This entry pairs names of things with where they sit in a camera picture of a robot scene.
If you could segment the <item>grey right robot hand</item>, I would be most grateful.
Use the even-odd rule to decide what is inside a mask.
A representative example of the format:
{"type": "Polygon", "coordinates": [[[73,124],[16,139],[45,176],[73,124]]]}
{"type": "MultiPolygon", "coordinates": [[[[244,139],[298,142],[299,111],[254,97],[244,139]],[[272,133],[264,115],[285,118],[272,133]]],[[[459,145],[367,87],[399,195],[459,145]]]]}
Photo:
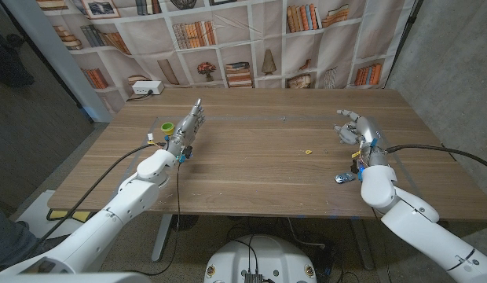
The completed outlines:
{"type": "Polygon", "coordinates": [[[358,145],[358,158],[365,167],[388,166],[384,150],[380,147],[381,137],[374,124],[364,116],[350,110],[337,110],[337,114],[346,116],[350,121],[343,126],[334,125],[334,131],[340,142],[347,145],[358,145]]]}

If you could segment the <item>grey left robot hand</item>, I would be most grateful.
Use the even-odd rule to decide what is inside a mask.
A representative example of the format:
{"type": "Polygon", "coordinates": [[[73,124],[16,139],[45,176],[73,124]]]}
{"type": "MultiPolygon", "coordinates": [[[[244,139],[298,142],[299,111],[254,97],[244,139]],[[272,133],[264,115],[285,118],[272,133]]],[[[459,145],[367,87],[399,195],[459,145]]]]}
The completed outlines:
{"type": "Polygon", "coordinates": [[[167,143],[167,151],[169,153],[178,156],[184,148],[194,142],[197,131],[205,122],[203,112],[202,99],[199,98],[189,114],[175,126],[174,133],[167,143]]]}

